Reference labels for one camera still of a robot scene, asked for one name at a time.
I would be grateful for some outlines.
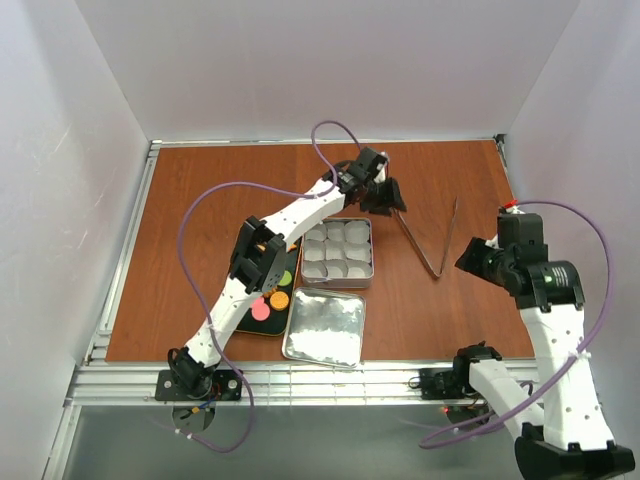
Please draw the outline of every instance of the wire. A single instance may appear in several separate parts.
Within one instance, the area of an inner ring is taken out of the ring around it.
[[[249,383],[249,381],[242,374],[242,372],[238,369],[238,367],[236,367],[236,365],[229,359],[229,357],[227,357],[227,355],[224,353],[223,349],[218,344],[218,340],[216,339],[216,336],[215,336],[215,332],[214,332],[214,328],[213,328],[213,320],[211,318],[210,308],[209,308],[209,306],[207,304],[207,300],[205,299],[204,294],[202,293],[202,291],[200,290],[200,287],[198,286],[198,284],[196,283],[195,279],[193,278],[191,270],[189,269],[189,266],[187,265],[187,261],[186,261],[186,259],[184,257],[184,235],[185,235],[185,231],[186,231],[187,225],[189,224],[189,220],[191,220],[191,215],[193,214],[195,209],[198,207],[198,205],[200,205],[200,203],[202,203],[202,201],[204,199],[209,197],[209,195],[211,195],[211,194],[213,194],[213,193],[215,193],[215,192],[217,192],[219,190],[222,190],[224,188],[229,188],[229,187],[253,187],[253,188],[259,188],[259,189],[262,189],[262,190],[266,190],[268,192],[280,193],[282,195],[287,195],[289,197],[306,198],[306,199],[318,198],[318,197],[322,197],[322,196],[327,195],[328,193],[330,193],[336,187],[336,185],[338,183],[338,174],[336,172],[336,169],[331,164],[331,162],[329,162],[329,160],[327,160],[327,158],[322,154],[322,152],[320,151],[320,148],[318,147],[317,142],[316,142],[316,131],[318,130],[319,127],[321,127],[323,125],[337,125],[338,127],[342,128],[349,135],[349,137],[351,137],[351,139],[354,141],[354,143],[358,147],[358,150],[360,150],[360,143],[356,139],[355,135],[351,132],[351,130],[349,130],[342,123],[337,122],[335,120],[324,120],[324,121],[318,123],[317,125],[315,125],[313,127],[313,129],[311,130],[311,145],[313,146],[314,150],[316,151],[316,153],[318,154],[320,159],[329,167],[329,170],[331,171],[331,174],[332,174],[332,182],[331,182],[332,184],[331,184],[331,187],[329,187],[327,190],[325,190],[323,192],[320,192],[320,193],[317,193],[317,194],[304,194],[304,193],[290,192],[288,190],[282,190],[280,188],[270,187],[268,185],[262,185],[262,184],[254,183],[254,182],[227,182],[227,183],[221,183],[220,185],[216,185],[216,186],[206,190],[204,193],[202,193],[193,202],[193,204],[191,204],[191,206],[187,209],[187,212],[184,214],[184,217],[182,219],[182,223],[180,224],[180,229],[178,230],[178,242],[177,242],[178,260],[180,261],[180,266],[182,267],[182,271],[184,272],[184,275],[187,278],[187,281],[189,282],[189,284],[191,285],[191,288],[193,289],[194,293],[198,297],[198,300],[200,301],[200,305],[202,306],[202,309],[204,310],[204,312],[206,314],[207,323],[209,325],[209,330],[211,332],[212,344],[215,347],[215,349],[218,352],[218,354],[220,355],[221,359],[224,360],[227,363],[229,368],[231,368],[231,370],[233,370],[233,372],[238,376],[240,381],[245,385],[245,387],[247,389],[247,394],[249,395],[249,421],[247,422],[247,428],[245,429],[244,433],[240,436],[239,440],[236,441],[236,443],[233,443],[232,445],[230,445],[228,447],[220,447],[220,446],[215,445],[213,443],[210,443],[210,442],[208,442],[208,441],[206,441],[204,439],[197,438],[195,435],[192,435],[192,434],[189,433],[189,435],[191,435],[190,438],[192,438],[193,440],[196,440],[197,442],[207,446],[211,450],[214,450],[214,451],[219,452],[219,453],[232,452],[235,449],[237,449],[240,445],[242,445],[244,443],[244,441],[247,439],[247,437],[249,436],[249,433],[251,433],[251,429],[253,428],[253,424],[254,424],[254,421],[255,421],[255,399],[253,397],[253,390],[251,389],[251,384]]]
[[[563,208],[565,210],[569,210],[570,212],[575,213],[580,218],[582,218],[585,222],[587,222],[591,226],[591,228],[593,228],[593,230],[598,235],[598,238],[600,239],[600,242],[602,243],[602,248],[604,250],[604,256],[605,256],[606,261],[607,261],[607,288],[606,288],[606,293],[605,293],[605,297],[604,297],[604,302],[602,303],[602,308],[600,309],[600,313],[598,315],[598,319],[596,320],[596,323],[593,325],[593,328],[589,331],[589,333],[585,334],[584,340],[578,344],[578,347],[576,349],[578,353],[582,353],[591,344],[591,342],[593,342],[593,339],[598,335],[598,333],[600,333],[600,330],[602,330],[602,327],[603,327],[604,323],[606,322],[606,319],[607,319],[607,317],[609,315],[609,310],[611,309],[611,303],[612,303],[611,300],[613,298],[613,290],[614,290],[614,280],[613,279],[614,279],[615,268],[614,268],[614,265],[613,265],[613,259],[612,259],[612,255],[611,255],[611,249],[609,247],[609,242],[607,241],[602,229],[591,218],[589,218],[585,213],[582,213],[581,211],[579,211],[575,207],[572,207],[572,206],[567,205],[565,203],[547,201],[547,200],[528,200],[528,201],[525,201],[525,202],[518,202],[519,206],[522,206],[522,205],[534,205],[534,204],[537,204],[537,205],[552,205],[552,206],[560,207],[560,208]],[[466,433],[464,433],[462,435],[458,435],[455,438],[451,438],[451,439],[448,439],[448,440],[443,440],[443,441],[435,442],[435,443],[428,443],[431,440],[433,440],[435,437],[437,437],[437,436],[439,436],[439,435],[441,435],[443,433],[449,432],[450,430],[453,430],[454,428],[459,428],[460,426],[463,426],[464,422],[462,422],[460,424],[457,424],[457,425],[451,425],[449,427],[442,428],[442,429],[440,429],[440,430],[438,430],[436,432],[433,432],[432,434],[427,435],[426,437],[424,437],[420,441],[420,448],[424,448],[426,450],[432,450],[432,449],[436,449],[436,448],[446,447],[446,446],[449,446],[449,445],[455,445],[457,443],[460,443],[460,442],[463,442],[465,440],[468,440],[471,437],[475,437],[477,435],[482,435],[484,433],[487,433],[487,431],[490,428],[495,428],[496,425],[504,425],[504,423],[507,420],[512,419],[513,417],[515,417],[519,413],[523,412],[525,409],[529,408],[534,403],[540,401],[542,396],[545,393],[547,393],[547,391],[549,391],[549,389],[551,387],[553,387],[558,382],[558,380],[560,380],[569,371],[569,369],[573,366],[574,363],[576,363],[576,361],[577,361],[577,357],[570,356],[569,359],[566,361],[566,363],[564,365],[562,365],[562,367],[560,367],[558,369],[558,371],[556,373],[554,373],[551,376],[551,378],[549,378],[549,380],[547,380],[543,385],[541,385],[540,388],[538,388],[538,390],[536,390],[527,400],[522,402],[520,405],[514,407],[513,409],[509,410],[508,412],[506,412],[502,416],[498,417],[497,421],[491,424],[492,426],[483,425],[482,427],[479,427],[479,428],[477,428],[477,429],[475,429],[473,431],[466,432]]]

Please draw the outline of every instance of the white wall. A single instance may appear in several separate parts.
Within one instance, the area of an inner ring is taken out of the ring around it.
[[[77,0],[149,138],[487,137],[578,0]]]
[[[0,478],[40,478],[147,140],[72,0],[0,15]]]
[[[605,229],[617,266],[593,370],[616,439],[640,455],[640,3],[582,0],[507,135],[518,198],[570,202]],[[591,322],[605,284],[601,248],[569,215],[545,210],[554,258],[573,260]]]

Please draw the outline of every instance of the wooden table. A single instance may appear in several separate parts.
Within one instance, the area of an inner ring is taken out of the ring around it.
[[[493,237],[499,205],[512,195],[492,141],[387,143],[391,174],[409,208],[406,219],[433,262],[442,257],[454,198],[458,219],[449,264],[434,281],[393,218],[373,222],[376,272],[360,292],[367,301],[363,360],[451,359],[481,340],[504,356],[532,355],[514,302],[500,288],[461,272],[453,262],[472,236]],[[349,144],[323,145],[332,161],[353,159]],[[164,361],[199,328],[204,313],[182,274],[176,235],[182,215],[203,191],[233,180],[306,191],[327,170],[310,145],[163,148],[137,235],[109,362]],[[291,199],[250,188],[215,193],[194,214],[185,253],[209,302],[220,293],[242,221],[284,207]],[[340,216],[362,216],[357,206]],[[234,360],[281,361],[282,337],[236,333]]]

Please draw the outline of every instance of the purple cable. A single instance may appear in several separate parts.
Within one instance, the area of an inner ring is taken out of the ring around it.
[[[613,285],[614,265],[613,265],[613,259],[612,259],[612,256],[611,256],[611,249],[609,247],[609,242],[607,242],[607,239],[606,239],[602,229],[600,227],[598,227],[598,225],[596,225],[596,223],[592,219],[590,219],[586,214],[582,213],[581,211],[577,210],[576,208],[574,208],[574,207],[572,207],[570,205],[567,205],[567,204],[561,203],[561,202],[553,202],[553,201],[547,201],[547,200],[528,200],[528,201],[525,201],[525,202],[518,202],[518,206],[534,205],[534,204],[552,205],[552,206],[555,206],[555,207],[564,208],[565,210],[569,210],[570,212],[575,213],[576,215],[581,217],[585,222],[587,222],[591,226],[591,228],[593,228],[593,230],[596,232],[596,234],[600,238],[600,242],[602,243],[602,248],[604,249],[604,256],[605,256],[605,258],[607,260],[607,288],[606,288],[606,293],[605,293],[604,302],[602,304],[602,308],[600,309],[600,314],[598,315],[598,319],[596,320],[596,323],[593,325],[593,328],[589,331],[589,333],[585,334],[584,340],[578,345],[578,348],[576,349],[578,351],[578,353],[582,353],[591,344],[591,342],[598,335],[600,330],[602,330],[602,326],[604,325],[604,323],[605,323],[605,321],[606,321],[606,319],[607,319],[607,317],[609,315],[609,310],[611,309],[611,303],[612,303],[612,298],[613,298],[613,287],[614,287],[614,285]],[[538,390],[536,390],[533,393],[533,395],[531,395],[527,400],[522,402],[517,407],[514,407],[513,409],[509,410],[507,413],[505,413],[501,417],[498,417],[497,421],[494,422],[493,424],[491,424],[490,426],[489,426],[489,424],[483,425],[482,427],[479,427],[479,428],[477,428],[475,430],[472,430],[470,432],[464,433],[463,435],[458,435],[455,438],[451,438],[451,439],[448,439],[448,440],[443,440],[441,442],[427,443],[427,442],[431,441],[432,439],[434,439],[435,437],[437,437],[439,435],[442,435],[443,433],[449,432],[449,431],[451,431],[454,428],[457,428],[459,426],[464,426],[466,423],[462,422],[462,423],[459,423],[457,425],[450,425],[448,427],[441,428],[440,430],[437,430],[437,431],[433,432],[432,434],[427,435],[426,437],[424,437],[420,441],[420,448],[424,448],[425,450],[432,450],[432,449],[436,449],[436,448],[440,448],[440,447],[447,447],[449,445],[455,445],[457,443],[463,442],[463,441],[468,440],[468,439],[470,439],[472,437],[475,437],[477,435],[482,435],[484,433],[487,433],[489,430],[495,429],[496,425],[504,425],[504,423],[507,420],[515,417],[520,412],[523,412],[525,409],[529,408],[535,402],[538,402],[540,400],[540,398],[542,398],[542,396],[551,387],[553,387],[558,382],[558,380],[560,380],[569,371],[569,369],[573,366],[573,364],[576,362],[576,360],[577,360],[576,357],[573,357],[573,356],[569,357],[567,362],[562,367],[560,367],[558,369],[558,371],[555,374],[553,374],[551,376],[551,378],[549,378],[549,380],[547,380],[546,383],[544,383],[542,386],[540,386],[540,388]]]
[[[313,145],[313,148],[315,149],[316,153],[318,154],[318,156],[320,157],[320,159],[327,164],[327,166],[329,167],[329,170],[331,171],[332,177],[333,177],[333,181],[332,181],[332,185],[330,188],[328,188],[327,190],[325,190],[324,192],[320,192],[318,194],[313,194],[313,195],[308,195],[308,194],[304,194],[304,193],[296,193],[296,192],[290,192],[288,190],[282,190],[280,188],[275,188],[275,187],[269,187],[267,185],[262,185],[259,183],[253,183],[253,182],[228,182],[228,183],[221,183],[220,185],[216,185],[215,187],[212,187],[210,189],[208,189],[207,191],[205,191],[202,195],[200,195],[195,202],[193,202],[193,204],[189,207],[189,209],[187,210],[187,212],[184,214],[184,217],[182,219],[182,223],[180,224],[180,229],[178,230],[178,260],[180,261],[180,265],[182,267],[182,271],[184,272],[185,277],[187,277],[187,281],[189,282],[189,284],[191,285],[191,288],[193,289],[193,291],[195,292],[196,296],[198,297],[198,300],[200,301],[200,305],[202,305],[202,308],[204,309],[204,312],[206,314],[206,318],[207,318],[207,323],[209,324],[209,330],[211,332],[211,341],[213,343],[213,346],[215,347],[216,351],[220,354],[220,357],[222,358],[222,360],[224,360],[227,365],[229,365],[229,368],[231,368],[231,370],[233,370],[235,372],[235,374],[238,376],[238,378],[242,381],[242,383],[244,383],[245,387],[247,388],[247,394],[249,395],[249,421],[247,423],[247,428],[245,430],[245,432],[242,434],[242,436],[240,437],[240,439],[232,444],[229,447],[219,447],[207,440],[204,440],[202,438],[197,437],[196,435],[191,435],[191,438],[195,441],[197,441],[198,443],[201,443],[202,445],[205,445],[206,447],[210,448],[213,451],[219,452],[219,453],[229,453],[234,451],[235,449],[237,449],[240,445],[242,445],[244,443],[244,441],[247,439],[247,437],[249,436],[249,433],[251,432],[251,429],[253,428],[253,423],[255,420],[255,401],[253,398],[253,390],[251,389],[251,385],[249,383],[249,381],[245,378],[245,376],[242,374],[242,372],[238,369],[238,367],[236,367],[236,365],[225,355],[224,351],[222,350],[222,348],[220,348],[220,345],[218,344],[218,341],[216,340],[216,336],[215,336],[215,332],[213,331],[213,320],[211,319],[211,314],[209,312],[210,308],[207,305],[207,301],[204,298],[204,294],[202,293],[202,291],[200,291],[200,288],[198,287],[198,285],[196,284],[195,279],[193,278],[193,275],[191,274],[191,270],[189,269],[189,267],[187,266],[187,262],[184,258],[184,234],[185,234],[185,230],[186,227],[189,223],[189,220],[191,219],[191,215],[193,214],[194,210],[198,207],[198,205],[200,205],[200,203],[207,198],[209,195],[211,195],[212,193],[217,192],[218,190],[222,190],[223,188],[228,188],[228,187],[254,187],[254,188],[260,188],[262,190],[266,190],[268,192],[274,192],[274,193],[280,193],[282,195],[287,195],[290,197],[294,197],[294,198],[307,198],[307,199],[312,199],[312,198],[317,198],[317,197],[322,197],[324,195],[327,195],[328,193],[330,193],[337,185],[338,183],[338,174],[336,172],[336,169],[333,168],[333,165],[331,164],[331,162],[329,162],[329,160],[327,160],[327,158],[322,154],[322,152],[320,151],[320,148],[317,145],[316,142],[316,131],[318,130],[319,127],[321,127],[322,125],[337,125],[338,127],[342,128],[345,132],[347,132],[347,134],[351,137],[351,139],[355,142],[356,146],[358,147],[358,150],[360,150],[360,143],[358,142],[358,140],[356,139],[355,135],[351,132],[351,130],[349,130],[345,125],[343,125],[340,122],[337,122],[335,120],[324,120],[320,123],[318,123],[316,126],[313,127],[313,129],[311,130],[311,144]]]

